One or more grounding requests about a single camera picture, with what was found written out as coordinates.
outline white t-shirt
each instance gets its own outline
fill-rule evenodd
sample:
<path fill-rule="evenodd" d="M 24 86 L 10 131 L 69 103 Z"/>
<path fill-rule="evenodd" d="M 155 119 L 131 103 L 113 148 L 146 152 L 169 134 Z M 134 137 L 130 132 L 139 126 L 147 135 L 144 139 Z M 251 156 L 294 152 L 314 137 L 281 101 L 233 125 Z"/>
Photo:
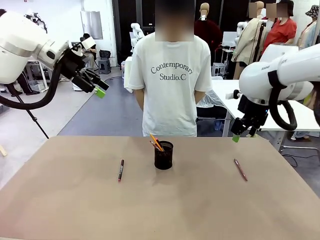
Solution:
<path fill-rule="evenodd" d="M 197 136 L 195 90 L 211 90 L 208 44 L 156 41 L 155 33 L 134 48 L 129 88 L 144 89 L 143 136 Z"/>

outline pencil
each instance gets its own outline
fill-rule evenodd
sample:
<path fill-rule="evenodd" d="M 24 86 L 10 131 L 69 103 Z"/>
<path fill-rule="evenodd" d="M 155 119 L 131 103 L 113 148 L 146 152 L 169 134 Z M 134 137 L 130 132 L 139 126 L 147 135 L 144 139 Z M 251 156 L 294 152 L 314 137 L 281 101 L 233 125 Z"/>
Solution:
<path fill-rule="evenodd" d="M 236 167 L 238 168 L 238 170 L 239 170 L 241 176 L 243 177 L 243 179 L 247 182 L 247 181 L 248 181 L 247 176 L 245 175 L 244 171 L 242 170 L 242 168 L 241 168 L 240 163 L 238 162 L 238 160 L 237 160 L 237 159 L 234 159 L 234 163 L 235 163 Z"/>
<path fill-rule="evenodd" d="M 160 146 L 160 144 L 157 142 L 157 140 L 155 139 L 155 137 L 151 133 L 150 133 L 150 137 L 152 138 L 152 140 L 154 141 L 156 146 L 160 149 L 160 151 L 163 152 L 164 149 Z"/>

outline tripod stand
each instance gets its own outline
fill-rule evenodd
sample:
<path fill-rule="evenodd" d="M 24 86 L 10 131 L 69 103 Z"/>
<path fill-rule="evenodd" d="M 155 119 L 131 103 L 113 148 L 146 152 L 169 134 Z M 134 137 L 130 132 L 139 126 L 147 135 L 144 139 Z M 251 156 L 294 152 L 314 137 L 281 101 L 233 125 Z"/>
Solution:
<path fill-rule="evenodd" d="M 18 101 L 20 103 L 24 103 L 24 101 L 21 99 L 21 97 L 17 94 L 17 91 L 13 85 L 13 83 L 7 84 L 6 87 L 10 90 L 10 92 L 15 93 L 15 97 L 18 99 Z M 44 129 L 41 127 L 41 125 L 38 123 L 37 118 L 32 114 L 32 112 L 30 110 L 26 110 L 26 112 L 29 114 L 29 116 L 32 118 L 32 120 L 35 122 L 35 124 L 37 124 L 37 126 L 40 128 L 40 130 L 43 132 L 43 134 L 45 135 L 45 137 L 47 139 L 49 139 L 48 135 L 46 134 L 46 132 L 44 131 Z"/>

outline mesh pen cup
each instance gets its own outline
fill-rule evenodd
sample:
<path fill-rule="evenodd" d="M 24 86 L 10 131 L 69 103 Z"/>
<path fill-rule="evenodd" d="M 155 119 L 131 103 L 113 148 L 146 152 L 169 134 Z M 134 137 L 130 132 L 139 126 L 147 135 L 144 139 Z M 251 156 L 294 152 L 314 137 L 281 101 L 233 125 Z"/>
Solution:
<path fill-rule="evenodd" d="M 168 141 L 159 142 L 164 151 L 154 149 L 154 166 L 160 170 L 168 170 L 172 167 L 174 145 Z"/>

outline white wall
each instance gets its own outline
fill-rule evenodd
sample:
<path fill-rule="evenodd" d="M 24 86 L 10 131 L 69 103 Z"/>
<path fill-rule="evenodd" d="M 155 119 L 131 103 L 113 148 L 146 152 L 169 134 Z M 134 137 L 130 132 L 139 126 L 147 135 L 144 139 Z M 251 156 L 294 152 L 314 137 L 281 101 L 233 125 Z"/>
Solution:
<path fill-rule="evenodd" d="M 293 20 L 297 24 L 297 30 L 295 35 L 295 42 L 301 35 L 301 32 L 306 28 L 306 26 L 311 23 L 311 17 L 306 15 L 306 12 L 310 10 L 312 5 L 319 5 L 319 0 L 293 0 Z"/>
<path fill-rule="evenodd" d="M 112 0 L 83 0 L 83 6 L 86 11 L 100 11 L 103 39 L 95 42 L 99 49 L 111 52 L 110 63 L 115 67 L 117 48 Z"/>
<path fill-rule="evenodd" d="M 116 66 L 116 40 L 112 0 L 84 0 L 86 11 L 100 11 L 103 39 L 96 40 L 98 50 L 111 52 L 110 63 Z M 0 8 L 22 15 L 39 13 L 53 39 L 78 42 L 84 34 L 81 14 L 82 0 L 0 0 Z"/>

